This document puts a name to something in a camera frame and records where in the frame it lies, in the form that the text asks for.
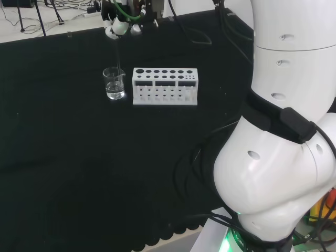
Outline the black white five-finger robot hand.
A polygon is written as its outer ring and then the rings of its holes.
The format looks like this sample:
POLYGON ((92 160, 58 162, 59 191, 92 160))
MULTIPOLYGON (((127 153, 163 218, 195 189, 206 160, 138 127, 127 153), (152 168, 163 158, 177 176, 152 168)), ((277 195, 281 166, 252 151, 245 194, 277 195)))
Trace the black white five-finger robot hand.
POLYGON ((102 1, 101 16, 106 35, 117 40, 158 29, 152 1, 102 1))

